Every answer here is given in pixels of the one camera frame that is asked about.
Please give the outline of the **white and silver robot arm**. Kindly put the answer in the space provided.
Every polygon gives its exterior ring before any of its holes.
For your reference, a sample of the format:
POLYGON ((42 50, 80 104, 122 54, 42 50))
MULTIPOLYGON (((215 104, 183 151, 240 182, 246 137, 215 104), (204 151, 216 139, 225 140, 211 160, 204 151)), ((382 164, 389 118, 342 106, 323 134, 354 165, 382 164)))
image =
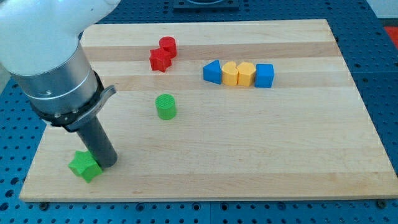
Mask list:
POLYGON ((46 114, 81 108, 98 83, 78 36, 120 0, 1 1, 1 65, 46 114))

